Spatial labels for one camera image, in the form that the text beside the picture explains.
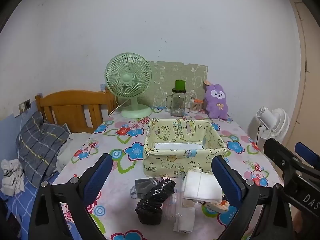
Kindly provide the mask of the small cartoon tissue pack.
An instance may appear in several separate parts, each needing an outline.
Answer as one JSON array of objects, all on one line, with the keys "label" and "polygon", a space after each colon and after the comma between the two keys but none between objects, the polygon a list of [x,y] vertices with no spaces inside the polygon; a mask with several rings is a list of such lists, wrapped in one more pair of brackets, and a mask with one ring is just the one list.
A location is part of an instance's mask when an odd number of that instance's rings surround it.
[{"label": "small cartoon tissue pack", "polygon": [[226,213],[230,207],[230,204],[226,200],[222,200],[220,203],[217,202],[204,202],[202,204],[210,212]]}]

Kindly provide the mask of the white tissue pack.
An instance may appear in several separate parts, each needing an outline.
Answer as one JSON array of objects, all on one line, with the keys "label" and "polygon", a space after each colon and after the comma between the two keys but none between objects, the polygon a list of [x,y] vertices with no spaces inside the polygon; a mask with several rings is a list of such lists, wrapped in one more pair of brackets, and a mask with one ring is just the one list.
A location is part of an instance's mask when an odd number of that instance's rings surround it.
[{"label": "white tissue pack", "polygon": [[223,191],[213,174],[198,169],[186,173],[182,185],[183,198],[200,202],[220,203]]}]

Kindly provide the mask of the clear plastic packet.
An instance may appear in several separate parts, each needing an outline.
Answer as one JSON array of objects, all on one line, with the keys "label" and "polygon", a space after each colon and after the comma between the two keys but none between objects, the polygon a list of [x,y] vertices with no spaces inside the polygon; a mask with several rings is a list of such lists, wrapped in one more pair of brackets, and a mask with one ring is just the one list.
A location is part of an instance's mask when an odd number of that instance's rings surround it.
[{"label": "clear plastic packet", "polygon": [[176,184],[173,194],[162,205],[162,218],[169,221],[175,221],[177,217],[182,217],[185,213],[189,214],[191,211],[195,211],[195,207],[194,202],[183,198],[183,177],[170,179]]}]

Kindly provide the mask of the grey drawstring pouch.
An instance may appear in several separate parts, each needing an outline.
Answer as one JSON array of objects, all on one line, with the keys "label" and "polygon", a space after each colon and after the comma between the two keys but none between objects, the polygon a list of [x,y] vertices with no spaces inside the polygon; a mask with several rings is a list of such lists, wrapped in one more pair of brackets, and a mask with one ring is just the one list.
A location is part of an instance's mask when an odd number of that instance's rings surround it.
[{"label": "grey drawstring pouch", "polygon": [[141,199],[158,184],[159,181],[156,178],[137,179],[130,189],[130,196],[133,199]]}]

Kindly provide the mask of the black plastic bag bundle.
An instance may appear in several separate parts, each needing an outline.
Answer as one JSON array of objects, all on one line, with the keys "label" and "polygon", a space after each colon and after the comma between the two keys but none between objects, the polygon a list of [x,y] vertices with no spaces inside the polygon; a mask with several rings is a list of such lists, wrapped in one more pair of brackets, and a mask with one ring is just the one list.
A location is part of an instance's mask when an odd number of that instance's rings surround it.
[{"label": "black plastic bag bundle", "polygon": [[144,225],[159,225],[162,221],[162,205],[174,194],[176,183],[167,178],[161,180],[137,204],[135,212]]}]

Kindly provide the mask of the white standing fan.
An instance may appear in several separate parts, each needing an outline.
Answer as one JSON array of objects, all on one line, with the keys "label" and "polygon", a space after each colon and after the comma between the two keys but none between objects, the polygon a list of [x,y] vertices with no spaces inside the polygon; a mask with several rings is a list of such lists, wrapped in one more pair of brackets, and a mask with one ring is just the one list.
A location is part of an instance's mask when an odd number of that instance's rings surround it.
[{"label": "white standing fan", "polygon": [[260,139],[274,139],[282,142],[289,130],[290,118],[282,108],[269,110],[267,107],[261,107],[256,113],[257,119],[262,123],[265,129],[260,135]]}]

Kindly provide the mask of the crumpled white cloth on bed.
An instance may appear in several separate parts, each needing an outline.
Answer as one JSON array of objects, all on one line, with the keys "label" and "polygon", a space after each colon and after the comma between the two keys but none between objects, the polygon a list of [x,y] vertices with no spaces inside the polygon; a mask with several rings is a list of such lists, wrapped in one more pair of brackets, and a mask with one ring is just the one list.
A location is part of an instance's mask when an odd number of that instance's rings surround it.
[{"label": "crumpled white cloth on bed", "polygon": [[3,171],[1,192],[9,197],[24,192],[24,170],[20,161],[3,159],[1,169]]}]

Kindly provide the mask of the purple plush bunny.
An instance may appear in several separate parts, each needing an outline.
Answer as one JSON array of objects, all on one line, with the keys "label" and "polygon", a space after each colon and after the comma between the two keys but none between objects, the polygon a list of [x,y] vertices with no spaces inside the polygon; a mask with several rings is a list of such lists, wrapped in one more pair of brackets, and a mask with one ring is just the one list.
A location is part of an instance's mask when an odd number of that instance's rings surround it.
[{"label": "purple plush bunny", "polygon": [[211,119],[228,119],[228,106],[226,94],[220,84],[211,84],[204,81],[206,91],[204,101],[206,103],[206,112]]}]

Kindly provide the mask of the yellow cartoon fabric storage box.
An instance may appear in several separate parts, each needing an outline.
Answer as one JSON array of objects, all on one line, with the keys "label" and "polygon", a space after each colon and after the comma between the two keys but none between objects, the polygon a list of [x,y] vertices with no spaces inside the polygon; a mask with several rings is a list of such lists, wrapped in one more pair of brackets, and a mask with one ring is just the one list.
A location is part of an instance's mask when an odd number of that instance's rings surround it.
[{"label": "yellow cartoon fabric storage box", "polygon": [[147,177],[183,177],[199,168],[212,173],[212,159],[227,145],[209,120],[151,119],[143,147]]}]

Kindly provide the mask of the floral tablecloth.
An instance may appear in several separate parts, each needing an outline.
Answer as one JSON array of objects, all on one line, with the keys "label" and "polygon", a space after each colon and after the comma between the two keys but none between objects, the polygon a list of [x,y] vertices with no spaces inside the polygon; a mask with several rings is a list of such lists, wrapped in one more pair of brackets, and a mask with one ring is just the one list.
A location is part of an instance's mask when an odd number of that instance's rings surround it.
[{"label": "floral tablecloth", "polygon": [[[208,177],[206,196],[220,198],[211,168],[217,155],[258,186],[282,182],[267,156],[233,120],[213,120],[204,113],[176,118],[155,109],[141,119],[109,117],[77,146],[55,183],[82,176],[104,153],[112,157],[112,167],[87,210],[106,239],[217,239],[235,215],[235,205],[219,214],[201,199],[183,200],[182,187],[182,178],[197,169]],[[142,178],[170,178],[176,183],[158,225],[141,223],[136,213],[138,199],[130,190]]]}]

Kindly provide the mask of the wooden bed headboard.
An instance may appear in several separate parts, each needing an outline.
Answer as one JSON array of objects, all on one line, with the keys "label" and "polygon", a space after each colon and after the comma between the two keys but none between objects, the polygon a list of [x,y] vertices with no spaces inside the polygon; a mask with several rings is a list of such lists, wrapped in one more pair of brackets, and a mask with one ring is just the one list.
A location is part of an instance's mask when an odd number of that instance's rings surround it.
[{"label": "wooden bed headboard", "polygon": [[51,124],[67,124],[72,133],[93,133],[103,123],[102,109],[116,109],[115,96],[105,91],[64,90],[45,97],[35,96],[37,109]]}]

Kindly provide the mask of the cotton swab jar orange lid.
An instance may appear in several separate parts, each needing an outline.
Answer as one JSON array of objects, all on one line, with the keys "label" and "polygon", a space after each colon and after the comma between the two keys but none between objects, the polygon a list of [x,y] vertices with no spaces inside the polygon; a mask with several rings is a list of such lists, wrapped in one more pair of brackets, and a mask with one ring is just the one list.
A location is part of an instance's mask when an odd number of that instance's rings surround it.
[{"label": "cotton swab jar orange lid", "polygon": [[192,113],[198,113],[202,109],[202,106],[203,100],[191,97],[189,110]]}]

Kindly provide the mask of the glass jar with green lid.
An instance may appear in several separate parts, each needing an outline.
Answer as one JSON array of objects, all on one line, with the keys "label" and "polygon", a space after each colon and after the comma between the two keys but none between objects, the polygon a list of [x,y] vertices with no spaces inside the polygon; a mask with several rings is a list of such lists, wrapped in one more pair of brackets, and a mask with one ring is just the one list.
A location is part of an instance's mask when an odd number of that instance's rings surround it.
[{"label": "glass jar with green lid", "polygon": [[184,80],[175,81],[175,87],[172,89],[172,93],[167,96],[165,106],[172,116],[184,116],[186,106],[186,89]]}]

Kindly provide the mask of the cardboard panel with cartoon drawings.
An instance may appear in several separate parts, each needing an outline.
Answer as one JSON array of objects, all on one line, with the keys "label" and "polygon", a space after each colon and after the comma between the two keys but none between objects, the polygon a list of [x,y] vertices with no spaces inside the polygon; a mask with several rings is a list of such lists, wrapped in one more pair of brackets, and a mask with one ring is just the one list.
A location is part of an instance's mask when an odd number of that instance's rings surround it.
[{"label": "cardboard panel with cartoon drawings", "polygon": [[208,66],[184,64],[181,62],[150,61],[152,80],[148,90],[138,102],[150,107],[165,107],[167,96],[175,88],[175,81],[184,80],[189,106],[190,98],[204,98],[204,81],[207,80]]}]

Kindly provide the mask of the wall power socket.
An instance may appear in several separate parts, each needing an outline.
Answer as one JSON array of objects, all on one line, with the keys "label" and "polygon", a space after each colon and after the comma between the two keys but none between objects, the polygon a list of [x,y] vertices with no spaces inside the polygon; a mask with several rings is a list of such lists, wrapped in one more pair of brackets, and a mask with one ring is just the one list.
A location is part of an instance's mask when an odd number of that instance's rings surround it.
[{"label": "wall power socket", "polygon": [[20,103],[20,104],[18,105],[18,107],[19,107],[19,110],[20,110],[21,112],[24,112],[25,110],[28,110],[28,109],[31,108],[31,102],[30,102],[30,100],[27,100],[27,101],[25,101],[25,102],[23,102],[23,103]]}]

